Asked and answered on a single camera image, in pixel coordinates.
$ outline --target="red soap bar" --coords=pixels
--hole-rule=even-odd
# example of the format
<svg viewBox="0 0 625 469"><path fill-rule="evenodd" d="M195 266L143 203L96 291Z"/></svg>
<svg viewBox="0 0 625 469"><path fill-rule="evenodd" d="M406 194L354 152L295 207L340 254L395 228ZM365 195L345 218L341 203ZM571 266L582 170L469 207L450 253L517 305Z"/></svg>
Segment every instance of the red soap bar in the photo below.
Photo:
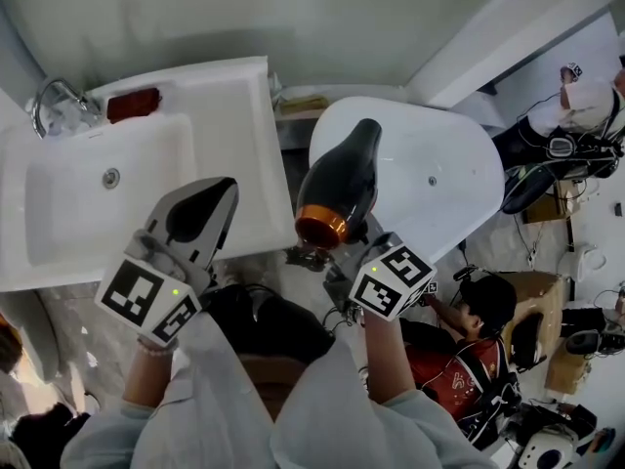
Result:
<svg viewBox="0 0 625 469"><path fill-rule="evenodd" d="M117 123L135 116L148 116L158 109L159 103L160 93L157 88L138 90L109 99L106 118L110 123Z"/></svg>

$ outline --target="sleeve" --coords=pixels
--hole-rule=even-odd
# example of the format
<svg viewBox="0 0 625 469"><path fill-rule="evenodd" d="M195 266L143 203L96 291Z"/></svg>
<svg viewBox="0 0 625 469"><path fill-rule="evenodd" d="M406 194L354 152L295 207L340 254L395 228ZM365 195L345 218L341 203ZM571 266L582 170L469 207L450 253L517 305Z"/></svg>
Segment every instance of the sleeve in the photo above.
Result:
<svg viewBox="0 0 625 469"><path fill-rule="evenodd" d="M154 412L122 403L91 417L62 453L62 469L130 467L137 440Z"/></svg>
<svg viewBox="0 0 625 469"><path fill-rule="evenodd" d="M612 106L612 87L598 80L580 80L564 85L571 109Z"/></svg>
<svg viewBox="0 0 625 469"><path fill-rule="evenodd" d="M474 448L453 417L421 391L408 391L384 404L411 419L437 449L444 469L494 469L497 466Z"/></svg>

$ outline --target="faucet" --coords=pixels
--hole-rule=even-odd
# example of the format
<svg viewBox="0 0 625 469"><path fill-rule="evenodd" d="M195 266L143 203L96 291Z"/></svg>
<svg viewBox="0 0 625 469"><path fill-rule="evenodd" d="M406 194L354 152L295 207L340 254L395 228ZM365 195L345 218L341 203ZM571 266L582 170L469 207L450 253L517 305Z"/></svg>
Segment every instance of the faucet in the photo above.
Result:
<svg viewBox="0 0 625 469"><path fill-rule="evenodd" d="M39 111L41 110L41 105L43 103L43 97L45 93L53 85L58 86L58 88L61 91L65 92L70 99L74 100L82 111L88 112L93 115L91 123L87 121L89 126L93 127L102 116L102 111L98 104L93 99L79 94L78 91L74 89L71 85L69 85L67 80L65 80L64 78L48 78L39 86L34 102L32 104L32 110L30 111L32 128L34 129L35 134L37 134L40 139L46 137L47 132L43 124L41 123L41 116L39 114Z"/></svg>

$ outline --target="bracelet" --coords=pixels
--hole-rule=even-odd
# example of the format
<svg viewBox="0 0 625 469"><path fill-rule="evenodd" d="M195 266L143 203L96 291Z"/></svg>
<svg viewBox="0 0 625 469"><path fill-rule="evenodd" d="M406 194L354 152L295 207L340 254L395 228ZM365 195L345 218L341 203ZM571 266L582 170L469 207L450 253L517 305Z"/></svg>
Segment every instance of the bracelet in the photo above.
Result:
<svg viewBox="0 0 625 469"><path fill-rule="evenodd" d="M171 346L168 346L166 348L162 348L161 351L155 351L151 348L149 348L146 344L144 344L141 340L141 337L139 337L137 339L137 350L140 351L141 353L151 356L153 358L162 358L162 357L166 357L166 356L172 356L174 354L174 351L176 350L176 341L174 341L174 344Z"/></svg>

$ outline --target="light blue sleeve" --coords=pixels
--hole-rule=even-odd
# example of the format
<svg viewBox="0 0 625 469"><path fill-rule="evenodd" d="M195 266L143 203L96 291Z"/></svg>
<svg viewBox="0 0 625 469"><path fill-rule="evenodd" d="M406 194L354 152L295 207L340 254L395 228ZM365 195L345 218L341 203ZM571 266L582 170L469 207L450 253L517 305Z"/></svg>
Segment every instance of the light blue sleeve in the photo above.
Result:
<svg viewBox="0 0 625 469"><path fill-rule="evenodd" d="M62 453L62 469L127 469L153 408L122 402L91 417Z"/></svg>
<svg viewBox="0 0 625 469"><path fill-rule="evenodd" d="M447 410L421 391L408 391L384 406L421 429L434 444L444 469L496 469L494 462L469 443Z"/></svg>

